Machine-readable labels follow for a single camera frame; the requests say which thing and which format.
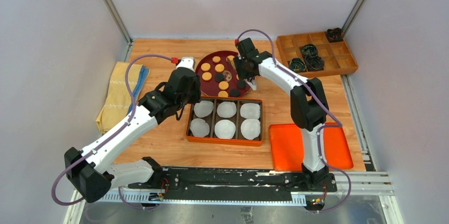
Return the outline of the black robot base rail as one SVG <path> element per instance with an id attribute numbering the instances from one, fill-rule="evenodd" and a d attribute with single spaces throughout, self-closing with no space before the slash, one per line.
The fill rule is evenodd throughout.
<path id="1" fill-rule="evenodd" d="M 327 210 L 326 200 L 343 205 L 351 195 L 392 196 L 386 173 L 332 171 L 315 184 L 300 172 L 266 169 L 158 167 L 150 178 L 134 178 L 121 166 L 82 183 L 88 202 L 120 201 L 143 206 L 160 204 L 299 206 Z"/>

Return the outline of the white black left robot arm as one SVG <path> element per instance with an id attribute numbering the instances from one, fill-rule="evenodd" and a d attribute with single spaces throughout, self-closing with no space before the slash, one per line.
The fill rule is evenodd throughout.
<path id="1" fill-rule="evenodd" d="M 195 60 L 183 57 L 171 58 L 176 64 L 169 80 L 160 83 L 139 101 L 131 95 L 131 111 L 109 132 L 78 150 L 69 148 L 64 154 L 65 170 L 54 181 L 53 200 L 68 206 L 56 196 L 56 187 L 63 178 L 72 183 L 81 195 L 76 203 L 93 203 L 105 196 L 110 189 L 132 183 L 144 183 L 155 189 L 162 182 L 162 168 L 150 157 L 133 163 L 115 164 L 115 159 L 144 133 L 174 116 L 180 120 L 187 104 L 201 100 L 200 77 L 195 73 Z"/>

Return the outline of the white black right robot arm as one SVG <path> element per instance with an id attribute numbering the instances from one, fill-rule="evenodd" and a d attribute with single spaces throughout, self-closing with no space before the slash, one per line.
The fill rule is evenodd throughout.
<path id="1" fill-rule="evenodd" d="M 293 73 L 269 52 L 259 52 L 250 38 L 235 40 L 238 57 L 233 59 L 239 79 L 256 89 L 255 78 L 266 78 L 290 97 L 292 121 L 301 130 L 304 157 L 300 183 L 309 190 L 321 187 L 329 173 L 320 130 L 325 125 L 328 104 L 322 82 Z"/>

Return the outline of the metal tongs white handle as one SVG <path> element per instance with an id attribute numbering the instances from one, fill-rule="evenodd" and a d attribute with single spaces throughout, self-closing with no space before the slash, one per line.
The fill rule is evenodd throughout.
<path id="1" fill-rule="evenodd" d="M 250 79 L 247 80 L 248 85 L 250 86 L 250 88 L 252 90 L 257 90 L 257 85 L 256 85 L 256 81 L 255 81 L 255 77 L 252 77 Z"/>

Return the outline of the swirl butter cookie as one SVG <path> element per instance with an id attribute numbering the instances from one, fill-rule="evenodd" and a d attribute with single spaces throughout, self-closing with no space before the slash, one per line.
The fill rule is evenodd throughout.
<path id="1" fill-rule="evenodd" d="M 219 56 L 214 56 L 214 57 L 212 58 L 212 61 L 213 61 L 215 64 L 219 64 L 220 61 L 221 61 L 221 57 L 219 57 Z"/>

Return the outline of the orange compartment cookie box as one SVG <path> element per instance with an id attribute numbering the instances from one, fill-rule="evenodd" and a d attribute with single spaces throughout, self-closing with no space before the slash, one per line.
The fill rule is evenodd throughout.
<path id="1" fill-rule="evenodd" d="M 258 147 L 263 140 L 262 101 L 202 97 L 192 104 L 186 127 L 189 142 Z"/>

